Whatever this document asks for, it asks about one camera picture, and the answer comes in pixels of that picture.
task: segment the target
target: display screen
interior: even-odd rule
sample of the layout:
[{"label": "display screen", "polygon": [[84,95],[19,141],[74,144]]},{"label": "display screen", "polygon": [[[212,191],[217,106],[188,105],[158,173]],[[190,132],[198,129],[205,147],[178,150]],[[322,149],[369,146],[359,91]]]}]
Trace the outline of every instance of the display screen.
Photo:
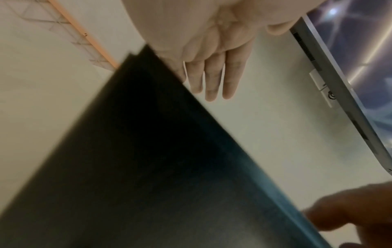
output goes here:
[{"label": "display screen", "polygon": [[392,152],[392,1],[328,0],[308,14]]}]

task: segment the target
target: bright light spot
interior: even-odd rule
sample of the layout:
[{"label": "bright light spot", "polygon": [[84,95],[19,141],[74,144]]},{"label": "bright light spot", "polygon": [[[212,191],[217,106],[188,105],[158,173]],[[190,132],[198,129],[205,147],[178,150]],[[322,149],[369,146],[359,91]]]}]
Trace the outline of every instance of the bright light spot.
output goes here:
[{"label": "bright light spot", "polygon": [[330,9],[329,14],[334,16],[336,15],[336,13],[338,12],[338,10],[336,8]]}]

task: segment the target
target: human hand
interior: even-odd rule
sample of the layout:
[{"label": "human hand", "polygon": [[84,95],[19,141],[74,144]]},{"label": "human hand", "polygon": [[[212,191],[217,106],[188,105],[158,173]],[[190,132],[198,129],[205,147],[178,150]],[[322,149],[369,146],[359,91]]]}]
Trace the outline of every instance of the human hand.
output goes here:
[{"label": "human hand", "polygon": [[343,244],[341,248],[392,247],[392,182],[321,198],[304,213],[320,231],[354,224],[362,245]]},{"label": "human hand", "polygon": [[193,93],[213,101],[223,66],[223,97],[231,98],[262,27],[287,31],[323,0],[123,0],[134,25],[156,54]]}]

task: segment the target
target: vent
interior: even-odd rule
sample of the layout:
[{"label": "vent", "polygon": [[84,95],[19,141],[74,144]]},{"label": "vent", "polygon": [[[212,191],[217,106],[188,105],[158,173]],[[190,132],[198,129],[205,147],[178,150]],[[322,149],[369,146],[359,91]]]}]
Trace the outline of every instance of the vent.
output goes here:
[{"label": "vent", "polygon": [[302,48],[302,50],[305,52],[307,58],[310,60],[310,62],[312,62],[312,64],[316,68],[316,70],[322,71],[321,67],[316,62],[316,59],[314,58],[312,53],[309,51],[309,48],[305,45],[305,42],[302,40],[302,38],[299,36],[299,34],[297,32],[294,32],[293,36],[294,36],[295,40],[298,42],[298,44],[300,45],[300,47]]}]

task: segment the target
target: orange bar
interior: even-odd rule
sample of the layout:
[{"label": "orange bar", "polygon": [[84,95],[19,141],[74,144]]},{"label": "orange bar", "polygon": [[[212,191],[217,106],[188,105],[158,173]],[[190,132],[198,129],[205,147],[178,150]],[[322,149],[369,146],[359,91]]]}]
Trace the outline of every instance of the orange bar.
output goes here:
[{"label": "orange bar", "polygon": [[80,23],[72,17],[72,15],[60,4],[57,0],[49,0],[49,2],[67,19],[72,26],[76,28],[86,39],[93,45],[95,49],[102,54],[102,56],[114,67],[118,68],[118,63],[114,58],[85,30]]}]

